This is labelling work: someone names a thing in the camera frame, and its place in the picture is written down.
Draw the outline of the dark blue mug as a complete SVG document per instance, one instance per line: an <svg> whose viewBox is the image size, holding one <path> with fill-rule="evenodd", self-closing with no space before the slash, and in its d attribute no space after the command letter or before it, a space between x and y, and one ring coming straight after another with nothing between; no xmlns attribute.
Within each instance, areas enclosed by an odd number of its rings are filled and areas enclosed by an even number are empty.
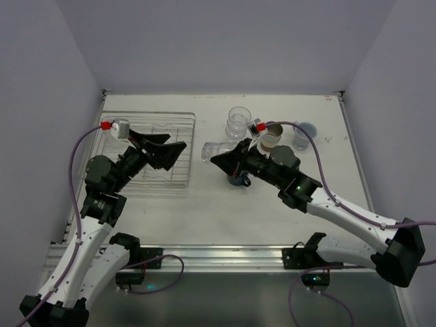
<svg viewBox="0 0 436 327"><path fill-rule="evenodd" d="M249 174L247 172L241 172L238 176L226 176L229 184L237 187L250 187L251 180L249 178Z"/></svg>

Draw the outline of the clear faceted glass tumbler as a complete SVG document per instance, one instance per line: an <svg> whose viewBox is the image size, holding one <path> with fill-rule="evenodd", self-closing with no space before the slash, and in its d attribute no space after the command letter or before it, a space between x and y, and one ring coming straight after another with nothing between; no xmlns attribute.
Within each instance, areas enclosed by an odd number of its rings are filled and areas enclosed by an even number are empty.
<svg viewBox="0 0 436 327"><path fill-rule="evenodd" d="M207 163L212 157L227 153L238 145L237 142L205 142L202 147L201 159Z"/></svg>

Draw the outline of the white brown banded cup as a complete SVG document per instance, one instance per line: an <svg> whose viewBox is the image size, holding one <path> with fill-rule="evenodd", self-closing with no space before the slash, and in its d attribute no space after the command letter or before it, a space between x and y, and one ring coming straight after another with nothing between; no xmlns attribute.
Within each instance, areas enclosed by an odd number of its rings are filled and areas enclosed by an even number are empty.
<svg viewBox="0 0 436 327"><path fill-rule="evenodd" d="M282 137L283 128L280 124L274 124L267 127L267 132L262 136L260 140L260 147L266 151L270 152L274 147L276 147Z"/></svg>

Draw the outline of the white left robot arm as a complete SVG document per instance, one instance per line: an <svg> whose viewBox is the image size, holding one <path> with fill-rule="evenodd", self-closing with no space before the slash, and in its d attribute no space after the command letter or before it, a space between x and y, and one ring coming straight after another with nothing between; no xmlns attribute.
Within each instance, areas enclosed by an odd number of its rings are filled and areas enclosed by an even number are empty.
<svg viewBox="0 0 436 327"><path fill-rule="evenodd" d="M165 258L160 248L142 254L140 240L124 233L111 237L102 256L95 257L124 209L127 199L121 190L145 166L170 170L187 146L170 143L168 134L128 129L116 136L130 145L117 161L104 155L88 160L86 196L82 208L74 208L76 233L38 293L23 298L21 326L85 326L95 299L120 270L159 268Z"/></svg>

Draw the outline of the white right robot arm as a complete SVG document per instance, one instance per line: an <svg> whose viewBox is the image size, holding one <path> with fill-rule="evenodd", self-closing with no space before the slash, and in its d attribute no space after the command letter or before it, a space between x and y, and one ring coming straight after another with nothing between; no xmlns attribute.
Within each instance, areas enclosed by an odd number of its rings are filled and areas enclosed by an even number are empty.
<svg viewBox="0 0 436 327"><path fill-rule="evenodd" d="M295 258L303 267L353 264L375 270L387 282L408 287L425 253L418 226L411 219L399 223L343 198L330 195L319 181L300 171L300 160L288 146L276 146L268 157L239 142L231 151L211 157L228 176L247 173L275 186L282 203L346 230L354 240L314 233Z"/></svg>

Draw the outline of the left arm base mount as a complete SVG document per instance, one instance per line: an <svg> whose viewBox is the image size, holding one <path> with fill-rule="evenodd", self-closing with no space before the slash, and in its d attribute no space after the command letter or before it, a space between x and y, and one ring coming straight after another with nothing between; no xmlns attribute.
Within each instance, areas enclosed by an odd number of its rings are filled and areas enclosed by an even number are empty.
<svg viewBox="0 0 436 327"><path fill-rule="evenodd" d="M154 257L164 254L164 249L161 247L141 247L137 254L134 254L127 265L137 264L147 261ZM133 285L141 285L145 280L146 270L160 269L162 259L158 259L148 264L142 264L127 270L122 270L115 275L115 283L117 286L132 290Z"/></svg>

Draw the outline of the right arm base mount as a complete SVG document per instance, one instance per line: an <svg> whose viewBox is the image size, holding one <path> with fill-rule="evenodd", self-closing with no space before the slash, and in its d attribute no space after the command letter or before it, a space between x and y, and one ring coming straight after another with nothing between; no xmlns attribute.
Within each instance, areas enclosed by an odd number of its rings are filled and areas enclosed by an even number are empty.
<svg viewBox="0 0 436 327"><path fill-rule="evenodd" d="M291 247L281 250L283 268L286 270L306 270L315 267L343 266L341 262L326 261L317 253L319 244L326 240L326 233L316 232L306 242L297 242ZM325 291L330 285L330 271L308 272L300 280L305 287L319 292Z"/></svg>

